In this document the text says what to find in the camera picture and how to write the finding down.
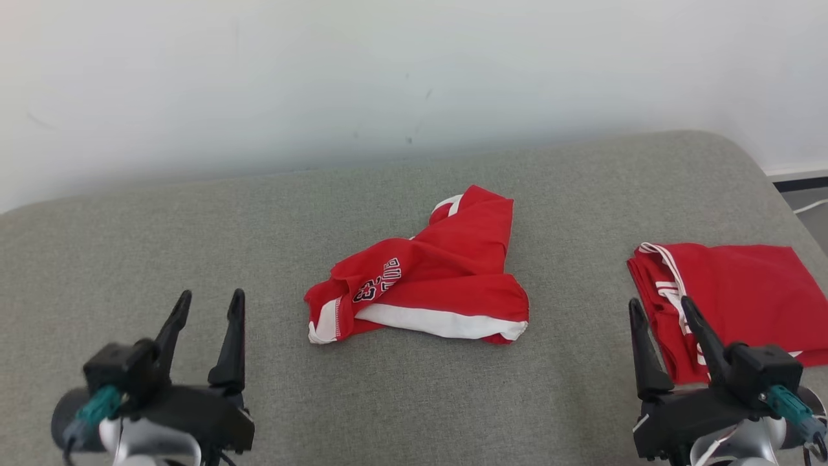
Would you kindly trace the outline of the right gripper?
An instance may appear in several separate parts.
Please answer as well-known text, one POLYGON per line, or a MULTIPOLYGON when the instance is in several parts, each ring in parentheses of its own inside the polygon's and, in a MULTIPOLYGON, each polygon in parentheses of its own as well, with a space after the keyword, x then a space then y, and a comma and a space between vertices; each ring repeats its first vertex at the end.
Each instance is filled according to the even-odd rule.
MULTIPOLYGON (((701 347, 710 383, 726 383, 725 346, 689 296, 681 297, 687 324, 701 347)), ((642 402, 633 442, 640 458, 668 462, 776 462, 784 421, 767 404, 740 401, 725 384, 675 390, 638 298, 629 301, 638 398, 642 402)))

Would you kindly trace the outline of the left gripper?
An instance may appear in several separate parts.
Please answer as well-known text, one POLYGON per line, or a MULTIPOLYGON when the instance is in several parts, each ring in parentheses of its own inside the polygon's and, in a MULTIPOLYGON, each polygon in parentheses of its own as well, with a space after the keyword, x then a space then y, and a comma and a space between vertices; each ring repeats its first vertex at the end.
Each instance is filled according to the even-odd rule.
POLYGON ((228 307, 227 327, 215 366, 209 371, 210 387, 171 386, 171 364, 179 333, 186 327, 192 292, 184 290, 160 329, 153 363, 161 387, 148 404, 138 409, 138 416, 160 427, 189 434, 199 443, 234 452, 252 450, 255 424, 245 410, 224 396, 241 395, 245 389, 246 313, 245 292, 234 290, 228 307))

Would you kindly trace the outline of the red jersey with lettering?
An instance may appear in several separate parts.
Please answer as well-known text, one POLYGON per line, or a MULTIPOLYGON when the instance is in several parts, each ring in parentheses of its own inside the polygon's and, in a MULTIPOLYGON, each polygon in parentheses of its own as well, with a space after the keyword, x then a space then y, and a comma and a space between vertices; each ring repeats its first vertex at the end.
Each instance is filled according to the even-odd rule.
POLYGON ((828 298, 790 247, 642 243, 627 268, 675 384, 710 378, 686 296, 725 345, 775 344, 808 368, 828 365, 828 298))

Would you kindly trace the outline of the red shorts with white band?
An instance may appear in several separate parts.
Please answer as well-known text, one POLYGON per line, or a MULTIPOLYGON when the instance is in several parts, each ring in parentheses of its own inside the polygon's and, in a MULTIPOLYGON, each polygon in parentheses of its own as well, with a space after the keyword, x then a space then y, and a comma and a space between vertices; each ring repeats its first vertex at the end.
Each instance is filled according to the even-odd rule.
POLYGON ((509 344, 529 323, 526 291, 506 272, 514 201, 472 185, 435 205, 425 228, 335 263, 305 295, 311 343, 382 327, 509 344))

